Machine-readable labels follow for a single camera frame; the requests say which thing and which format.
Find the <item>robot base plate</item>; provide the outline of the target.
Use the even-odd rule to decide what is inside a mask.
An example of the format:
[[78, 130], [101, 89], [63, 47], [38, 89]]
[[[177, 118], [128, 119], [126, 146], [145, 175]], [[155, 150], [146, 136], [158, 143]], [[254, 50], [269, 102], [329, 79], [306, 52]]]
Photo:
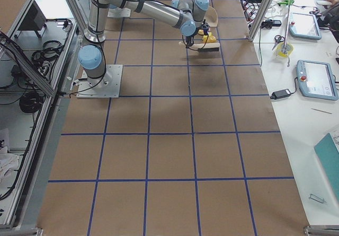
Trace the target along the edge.
[[120, 18], [129, 18], [131, 15], [131, 10], [128, 8], [109, 8], [108, 18], [120, 19]]
[[121, 78], [123, 72], [123, 65], [107, 65], [106, 74], [103, 79], [97, 80], [87, 77], [83, 70], [82, 78], [76, 93], [79, 99], [105, 99], [118, 98], [120, 94]]

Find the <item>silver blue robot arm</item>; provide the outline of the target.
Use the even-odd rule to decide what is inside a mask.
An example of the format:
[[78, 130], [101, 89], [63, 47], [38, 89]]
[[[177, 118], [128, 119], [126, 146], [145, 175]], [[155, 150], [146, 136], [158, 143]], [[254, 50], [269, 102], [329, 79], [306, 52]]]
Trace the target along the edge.
[[106, 62], [103, 51], [104, 29], [110, 5], [128, 8], [179, 29], [187, 48], [194, 47], [194, 37], [204, 24], [209, 0], [172, 0], [167, 5], [157, 0], [91, 0], [90, 17], [84, 30], [84, 43], [78, 60], [91, 86], [104, 81]]

